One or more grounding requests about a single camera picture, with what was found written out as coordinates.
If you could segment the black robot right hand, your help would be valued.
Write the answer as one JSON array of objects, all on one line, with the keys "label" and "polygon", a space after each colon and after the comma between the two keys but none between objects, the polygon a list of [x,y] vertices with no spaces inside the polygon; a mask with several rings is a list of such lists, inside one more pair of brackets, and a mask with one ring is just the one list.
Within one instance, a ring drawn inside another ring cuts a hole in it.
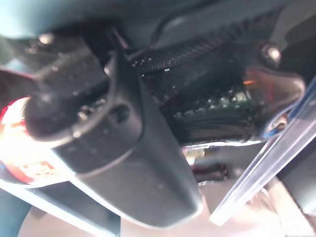
[{"label": "black robot right hand", "polygon": [[305,92],[269,58],[274,45],[213,33],[136,55],[101,30],[10,44],[35,88],[25,95],[28,143],[8,157],[22,182],[60,182],[65,165],[91,198],[150,227],[199,212],[181,148],[264,141]]}]

